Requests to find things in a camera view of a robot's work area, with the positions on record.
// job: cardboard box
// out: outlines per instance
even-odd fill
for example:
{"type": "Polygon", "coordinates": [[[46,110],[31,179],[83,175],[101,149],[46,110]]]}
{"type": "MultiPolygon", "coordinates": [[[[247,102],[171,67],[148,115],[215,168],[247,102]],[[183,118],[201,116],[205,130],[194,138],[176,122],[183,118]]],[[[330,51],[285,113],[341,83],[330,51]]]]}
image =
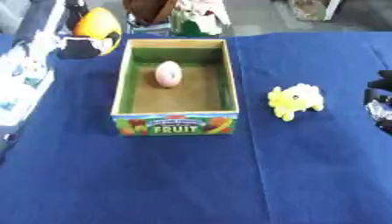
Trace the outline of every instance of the cardboard box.
{"type": "Polygon", "coordinates": [[[132,39],[122,59],[112,108],[127,136],[233,133],[239,107],[226,41],[222,39],[132,39]],[[156,67],[179,63],[181,84],[160,87],[156,67]]]}

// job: floor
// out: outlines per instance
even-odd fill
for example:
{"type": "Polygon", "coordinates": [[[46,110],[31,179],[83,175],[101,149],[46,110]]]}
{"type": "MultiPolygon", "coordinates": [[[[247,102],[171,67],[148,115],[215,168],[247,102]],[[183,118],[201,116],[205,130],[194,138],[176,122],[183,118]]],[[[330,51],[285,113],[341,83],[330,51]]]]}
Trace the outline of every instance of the floor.
{"type": "MultiPolygon", "coordinates": [[[[87,0],[103,6],[125,25],[123,0],[87,0]]],[[[342,10],[329,22],[302,22],[294,18],[285,1],[224,0],[232,26],[225,36],[257,35],[270,32],[392,31],[392,1],[346,0],[342,10]]]]}

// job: table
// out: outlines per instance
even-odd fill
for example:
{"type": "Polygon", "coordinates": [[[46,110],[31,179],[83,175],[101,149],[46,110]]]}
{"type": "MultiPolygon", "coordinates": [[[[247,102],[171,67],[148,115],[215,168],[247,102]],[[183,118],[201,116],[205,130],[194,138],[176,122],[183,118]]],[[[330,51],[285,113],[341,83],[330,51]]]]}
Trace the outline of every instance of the table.
{"type": "Polygon", "coordinates": [[[118,136],[109,110],[124,43],[59,61],[0,168],[0,223],[390,223],[392,139],[361,104],[392,66],[391,39],[228,38],[241,106],[232,136],[118,136]],[[325,111],[274,118],[266,93],[298,82],[322,89],[325,111]]]}

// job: white toy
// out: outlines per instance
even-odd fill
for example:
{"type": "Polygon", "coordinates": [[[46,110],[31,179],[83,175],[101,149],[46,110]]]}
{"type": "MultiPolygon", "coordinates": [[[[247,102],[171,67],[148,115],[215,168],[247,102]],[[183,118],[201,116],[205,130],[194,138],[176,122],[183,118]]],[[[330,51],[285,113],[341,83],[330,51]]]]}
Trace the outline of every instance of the white toy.
{"type": "Polygon", "coordinates": [[[294,119],[294,112],[306,111],[312,108],[316,111],[324,109],[324,97],[319,88],[303,83],[289,87],[282,91],[280,87],[268,93],[269,106],[274,108],[275,116],[282,118],[285,122],[294,119]]]}
{"type": "Polygon", "coordinates": [[[173,88],[181,82],[181,67],[178,63],[168,60],[157,67],[155,79],[159,85],[165,88],[173,88]]]}

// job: pink ball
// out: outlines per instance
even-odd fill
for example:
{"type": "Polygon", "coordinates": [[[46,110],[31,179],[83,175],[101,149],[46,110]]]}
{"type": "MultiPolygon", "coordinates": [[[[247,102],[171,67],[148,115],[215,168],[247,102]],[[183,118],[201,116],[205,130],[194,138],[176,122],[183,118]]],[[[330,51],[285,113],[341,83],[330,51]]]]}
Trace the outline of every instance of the pink ball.
{"type": "Polygon", "coordinates": [[[179,64],[168,60],[157,67],[155,70],[155,79],[159,85],[165,88],[177,86],[182,79],[182,71],[179,64]]]}

